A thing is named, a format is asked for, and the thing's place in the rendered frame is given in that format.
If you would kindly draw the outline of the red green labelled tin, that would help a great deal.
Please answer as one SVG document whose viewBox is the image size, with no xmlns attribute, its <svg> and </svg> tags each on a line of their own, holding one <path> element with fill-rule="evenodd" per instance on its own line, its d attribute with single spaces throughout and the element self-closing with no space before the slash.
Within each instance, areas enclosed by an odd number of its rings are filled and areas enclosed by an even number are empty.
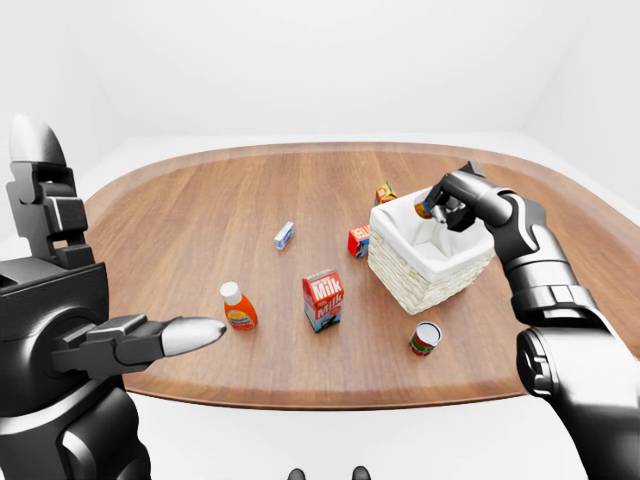
<svg viewBox="0 0 640 480">
<path fill-rule="evenodd" d="M 409 339 L 409 348 L 418 356 L 428 356 L 442 338 L 440 328 L 432 322 L 421 322 Z"/>
</svg>

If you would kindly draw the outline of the red white milk carton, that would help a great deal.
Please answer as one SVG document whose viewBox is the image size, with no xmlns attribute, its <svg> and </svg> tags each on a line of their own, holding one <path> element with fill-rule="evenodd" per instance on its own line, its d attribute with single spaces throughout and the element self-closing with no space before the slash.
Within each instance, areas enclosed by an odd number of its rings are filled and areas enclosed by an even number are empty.
<svg viewBox="0 0 640 480">
<path fill-rule="evenodd" d="M 335 268 L 302 279 L 304 311 L 318 333 L 341 320 L 344 288 Z"/>
</svg>

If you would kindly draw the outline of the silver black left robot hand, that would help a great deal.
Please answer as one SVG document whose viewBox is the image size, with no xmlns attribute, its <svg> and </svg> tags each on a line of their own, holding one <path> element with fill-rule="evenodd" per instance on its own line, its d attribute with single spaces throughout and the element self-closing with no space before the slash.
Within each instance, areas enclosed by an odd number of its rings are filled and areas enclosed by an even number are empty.
<svg viewBox="0 0 640 480">
<path fill-rule="evenodd" d="M 9 151 L 7 192 L 31 254 L 0 261 L 0 417 L 34 413 L 92 379 L 143 371 L 224 335 L 223 322 L 205 317 L 110 317 L 106 266 L 85 242 L 84 204 L 53 130 L 18 115 Z"/>
</svg>

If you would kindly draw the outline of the red printed food box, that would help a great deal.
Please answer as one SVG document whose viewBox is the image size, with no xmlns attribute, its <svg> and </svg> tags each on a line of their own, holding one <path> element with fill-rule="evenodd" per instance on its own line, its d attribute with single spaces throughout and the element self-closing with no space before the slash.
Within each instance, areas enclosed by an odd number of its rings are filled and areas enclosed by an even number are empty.
<svg viewBox="0 0 640 480">
<path fill-rule="evenodd" d="M 348 251 L 355 258 L 368 255 L 370 239 L 370 225 L 366 224 L 349 231 Z"/>
</svg>

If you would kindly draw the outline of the orange bottle with white cap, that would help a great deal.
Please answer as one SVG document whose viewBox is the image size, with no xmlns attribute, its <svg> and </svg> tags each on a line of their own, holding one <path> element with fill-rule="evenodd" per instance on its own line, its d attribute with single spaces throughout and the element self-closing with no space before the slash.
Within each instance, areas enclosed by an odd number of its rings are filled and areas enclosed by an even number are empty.
<svg viewBox="0 0 640 480">
<path fill-rule="evenodd" d="M 224 310 L 230 325 L 239 330 L 252 329 L 258 324 L 258 317 L 252 303 L 241 292 L 237 283 L 229 281 L 220 287 Z"/>
</svg>

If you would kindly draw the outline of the white woven basket with liner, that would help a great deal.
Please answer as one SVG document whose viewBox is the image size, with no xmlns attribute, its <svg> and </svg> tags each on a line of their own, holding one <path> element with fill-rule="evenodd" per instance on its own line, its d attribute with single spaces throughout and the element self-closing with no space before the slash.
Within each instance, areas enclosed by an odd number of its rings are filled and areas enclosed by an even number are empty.
<svg viewBox="0 0 640 480">
<path fill-rule="evenodd" d="M 492 235 L 477 219 L 454 232 L 414 209 L 427 188 L 370 212 L 368 265 L 401 307 L 415 315 L 469 286 L 495 256 Z"/>
</svg>

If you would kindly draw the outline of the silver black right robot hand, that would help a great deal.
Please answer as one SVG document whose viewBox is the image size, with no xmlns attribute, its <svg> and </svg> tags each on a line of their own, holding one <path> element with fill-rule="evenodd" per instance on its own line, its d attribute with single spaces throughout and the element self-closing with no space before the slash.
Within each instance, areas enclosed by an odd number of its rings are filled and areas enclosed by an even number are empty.
<svg viewBox="0 0 640 480">
<path fill-rule="evenodd" d="M 499 227 L 513 212 L 513 207 L 500 196 L 501 193 L 509 193 L 509 190 L 493 185 L 478 163 L 468 162 L 444 175 L 431 188 L 424 205 L 431 217 L 455 232 L 466 230 L 476 219 Z"/>
</svg>

